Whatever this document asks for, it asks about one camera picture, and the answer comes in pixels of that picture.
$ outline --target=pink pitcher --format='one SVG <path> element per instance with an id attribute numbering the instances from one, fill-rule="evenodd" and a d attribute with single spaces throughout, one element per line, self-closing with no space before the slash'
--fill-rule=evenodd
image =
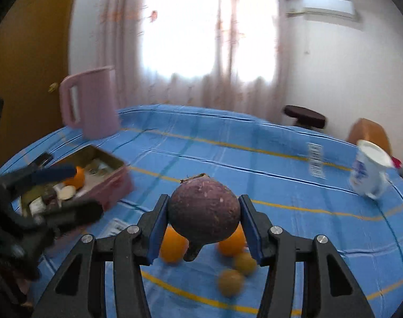
<path id="1" fill-rule="evenodd" d="M 115 69 L 102 67 L 65 78 L 60 84 L 60 108 L 63 123 L 81 128 L 90 140 L 102 139 L 119 131 L 119 117 L 115 110 Z M 77 120 L 72 109 L 71 88 L 77 90 Z"/>

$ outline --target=brown door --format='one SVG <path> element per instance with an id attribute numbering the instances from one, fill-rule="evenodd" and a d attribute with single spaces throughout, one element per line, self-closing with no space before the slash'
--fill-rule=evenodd
<path id="1" fill-rule="evenodd" d="M 0 166 L 62 127 L 56 83 L 67 76 L 72 5 L 17 0 L 0 24 Z"/>

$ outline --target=white mug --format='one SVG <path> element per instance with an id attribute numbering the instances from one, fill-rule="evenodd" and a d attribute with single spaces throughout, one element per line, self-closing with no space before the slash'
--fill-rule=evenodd
<path id="1" fill-rule="evenodd" d="M 359 140 L 357 146 L 349 182 L 357 194 L 376 200 L 389 185 L 386 170 L 393 167 L 392 158 L 372 142 Z"/>

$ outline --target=beet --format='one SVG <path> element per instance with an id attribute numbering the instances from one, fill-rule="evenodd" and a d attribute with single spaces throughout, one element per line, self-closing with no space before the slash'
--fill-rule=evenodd
<path id="1" fill-rule="evenodd" d="M 208 175 L 182 180 L 168 204 L 172 227 L 188 239 L 190 262 L 206 244 L 228 238 L 240 222 L 240 204 L 230 189 Z"/>

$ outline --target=curtain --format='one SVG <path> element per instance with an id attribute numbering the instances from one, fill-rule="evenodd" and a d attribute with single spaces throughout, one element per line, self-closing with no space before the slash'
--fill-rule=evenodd
<path id="1" fill-rule="evenodd" d="M 271 121 L 285 95 L 280 0 L 102 0 L 98 65 L 117 105 L 218 108 Z"/>

